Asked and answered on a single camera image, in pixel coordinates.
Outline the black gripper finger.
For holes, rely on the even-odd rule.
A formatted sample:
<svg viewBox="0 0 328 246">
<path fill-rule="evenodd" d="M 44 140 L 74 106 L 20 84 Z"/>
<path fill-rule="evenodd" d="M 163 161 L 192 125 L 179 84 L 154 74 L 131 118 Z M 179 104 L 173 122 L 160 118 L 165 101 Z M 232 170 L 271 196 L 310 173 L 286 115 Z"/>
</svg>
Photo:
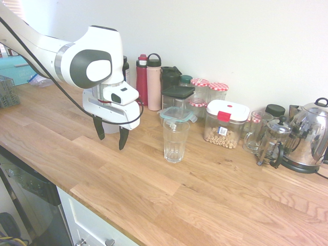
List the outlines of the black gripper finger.
<svg viewBox="0 0 328 246">
<path fill-rule="evenodd" d="M 129 130 L 120 126 L 119 133 L 120 133 L 119 150 L 122 150 L 126 145 L 126 142 L 127 142 L 128 136 L 129 136 Z"/>
<path fill-rule="evenodd" d="M 93 116 L 93 122 L 94 122 L 95 130 L 97 132 L 99 139 L 103 140 L 105 138 L 105 131 L 103 128 L 102 118 L 100 118 L 98 116 Z"/>
</svg>

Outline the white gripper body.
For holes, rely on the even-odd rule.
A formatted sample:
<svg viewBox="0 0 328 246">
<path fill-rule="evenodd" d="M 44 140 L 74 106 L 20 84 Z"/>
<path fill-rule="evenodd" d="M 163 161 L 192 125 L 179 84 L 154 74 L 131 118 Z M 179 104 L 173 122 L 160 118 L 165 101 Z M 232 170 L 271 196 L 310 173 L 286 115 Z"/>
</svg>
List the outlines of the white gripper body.
<svg viewBox="0 0 328 246">
<path fill-rule="evenodd" d="M 119 123 L 128 130 L 133 130 L 140 124 L 140 108 L 136 101 L 127 105 L 116 103 L 103 104 L 92 95 L 91 89 L 83 91 L 83 108 L 105 121 Z"/>
</svg>

